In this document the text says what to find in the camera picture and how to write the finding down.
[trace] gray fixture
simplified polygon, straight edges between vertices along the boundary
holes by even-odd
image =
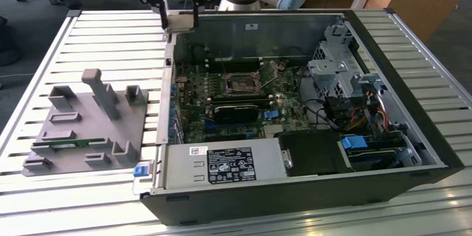
[[[147,91],[126,86],[114,92],[99,76],[98,69],[85,69],[81,76],[93,93],[51,88],[51,107],[22,175],[122,169],[138,162]]]

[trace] floor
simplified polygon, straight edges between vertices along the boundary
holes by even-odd
[[[81,0],[83,10],[142,9],[135,0]],[[183,0],[170,1],[177,8]],[[7,18],[13,37],[22,51],[19,61],[0,67],[0,131],[2,130],[31,75],[5,77],[11,74],[33,74],[49,48],[67,8],[53,6],[47,0],[0,0],[0,16]],[[472,64],[469,55],[472,37],[472,0],[461,0],[426,46],[441,60],[469,92],[472,92]]]

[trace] circuit board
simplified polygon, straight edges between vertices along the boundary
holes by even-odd
[[[217,73],[205,65],[177,65],[183,143],[270,138],[278,132],[309,128],[295,91],[299,67],[285,64],[262,60],[255,71],[225,72],[230,69],[225,67]],[[237,106],[247,108],[243,115],[255,112],[253,119],[221,124],[215,112]]]

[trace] blue connector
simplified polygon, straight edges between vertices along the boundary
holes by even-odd
[[[343,149],[365,149],[366,143],[361,135],[347,135],[341,139]]]
[[[271,119],[278,117],[278,111],[263,112],[263,119]]]
[[[149,165],[145,166],[137,165],[133,169],[133,176],[145,177],[147,175],[149,175]]]

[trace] barcode sticker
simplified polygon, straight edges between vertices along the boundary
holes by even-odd
[[[258,29],[258,24],[245,24],[245,29],[246,30],[257,30]]]
[[[190,155],[206,155],[206,146],[191,146],[190,147]]]

